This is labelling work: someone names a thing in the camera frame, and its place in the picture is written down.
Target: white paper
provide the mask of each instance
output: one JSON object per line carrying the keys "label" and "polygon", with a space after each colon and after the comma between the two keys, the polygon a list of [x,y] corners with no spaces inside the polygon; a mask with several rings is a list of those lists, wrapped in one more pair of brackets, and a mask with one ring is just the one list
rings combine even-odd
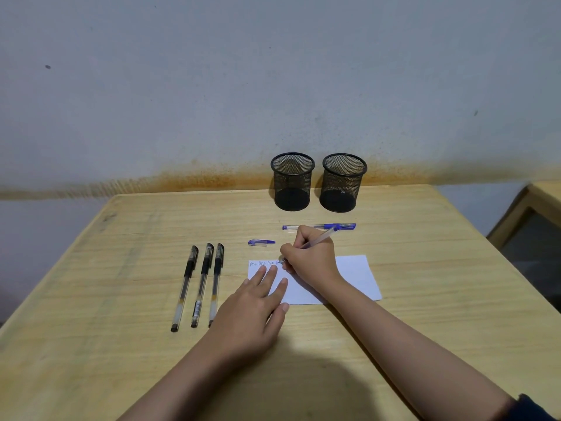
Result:
{"label": "white paper", "polygon": [[[372,300],[381,300],[382,294],[378,288],[366,255],[343,255],[335,257],[337,268],[341,276],[355,288],[361,290]],[[249,260],[247,277],[251,278],[256,274],[257,269],[266,266],[267,271],[272,265],[276,265],[277,276],[271,287],[271,292],[277,289],[277,285],[282,278],[288,279],[288,288],[284,294],[283,303],[288,304],[324,304],[325,301],[309,285],[298,276],[292,276],[282,268],[282,263],[278,260]]]}

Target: black mesh pen holder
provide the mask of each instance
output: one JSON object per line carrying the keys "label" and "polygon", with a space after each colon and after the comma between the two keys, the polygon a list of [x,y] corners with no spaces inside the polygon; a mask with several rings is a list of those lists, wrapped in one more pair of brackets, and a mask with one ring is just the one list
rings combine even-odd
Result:
{"label": "black mesh pen holder", "polygon": [[323,159],[323,168],[320,204],[335,213],[351,211],[366,173],[366,162],[355,155],[331,154]]}
{"label": "black mesh pen holder", "polygon": [[303,210],[310,204],[314,160],[298,152],[277,155],[271,161],[274,174],[275,204],[285,211]]}

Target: right hand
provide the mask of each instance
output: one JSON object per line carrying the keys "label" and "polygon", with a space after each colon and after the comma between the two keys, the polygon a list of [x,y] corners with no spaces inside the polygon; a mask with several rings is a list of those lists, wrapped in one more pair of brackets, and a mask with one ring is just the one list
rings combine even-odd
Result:
{"label": "right hand", "polygon": [[307,241],[316,239],[323,232],[309,226],[299,226],[294,245],[284,244],[280,253],[284,256],[283,269],[297,273],[302,280],[322,294],[322,289],[333,281],[344,281],[335,263],[335,248],[331,238],[312,248],[299,249]]}

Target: wooden frame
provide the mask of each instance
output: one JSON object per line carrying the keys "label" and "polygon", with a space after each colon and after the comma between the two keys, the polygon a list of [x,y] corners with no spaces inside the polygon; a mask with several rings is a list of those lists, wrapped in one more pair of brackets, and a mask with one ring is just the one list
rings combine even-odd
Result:
{"label": "wooden frame", "polygon": [[561,227],[561,181],[536,182],[524,188],[487,239],[500,250],[532,213]]}

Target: wall stain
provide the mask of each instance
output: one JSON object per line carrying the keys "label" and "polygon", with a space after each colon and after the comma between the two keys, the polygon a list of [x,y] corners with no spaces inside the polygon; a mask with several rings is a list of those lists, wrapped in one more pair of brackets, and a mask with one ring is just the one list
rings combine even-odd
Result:
{"label": "wall stain", "polygon": [[[462,184],[486,183],[508,180],[548,180],[561,178],[561,165],[541,168],[531,177],[521,171],[520,160],[500,165],[456,162],[446,165],[390,164],[367,159],[368,171],[361,185],[377,184]],[[0,187],[0,200],[43,200],[75,198],[109,198],[119,194],[153,192],[181,192],[202,190],[272,189],[273,172],[267,165],[242,169],[207,168],[193,172],[163,172],[158,176],[131,179],[115,179],[97,183],[61,186],[60,189],[22,190]],[[317,165],[312,173],[312,185],[321,187],[323,168]]]}

